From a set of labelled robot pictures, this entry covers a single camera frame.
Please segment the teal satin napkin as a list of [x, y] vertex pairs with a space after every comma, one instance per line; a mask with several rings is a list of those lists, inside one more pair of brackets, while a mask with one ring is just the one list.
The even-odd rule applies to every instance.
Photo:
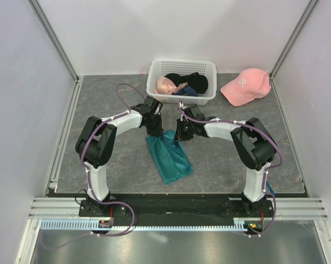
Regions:
[[173, 141], [174, 130], [162, 136], [148, 136], [147, 147], [165, 184], [185, 178], [194, 171], [180, 141]]

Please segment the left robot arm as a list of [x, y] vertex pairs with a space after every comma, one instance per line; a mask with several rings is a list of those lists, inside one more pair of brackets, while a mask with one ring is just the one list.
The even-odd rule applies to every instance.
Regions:
[[108, 214], [112, 201], [106, 165], [112, 156], [116, 137], [142, 127], [146, 128], [148, 135], [162, 136], [162, 107], [163, 103], [147, 96], [143, 103], [120, 114], [108, 118], [91, 116], [87, 119], [75, 145], [87, 177], [86, 198], [80, 203], [80, 217]]

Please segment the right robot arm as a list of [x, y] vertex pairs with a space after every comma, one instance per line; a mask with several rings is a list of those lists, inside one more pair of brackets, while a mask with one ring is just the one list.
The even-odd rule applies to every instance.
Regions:
[[187, 141], [194, 135], [219, 138], [233, 142], [241, 162], [246, 167], [246, 182], [239, 209], [247, 216], [255, 216], [267, 200], [268, 168], [276, 153], [275, 142], [257, 118], [248, 121], [224, 121], [208, 117], [198, 105], [179, 105], [181, 117], [176, 120], [175, 141]]

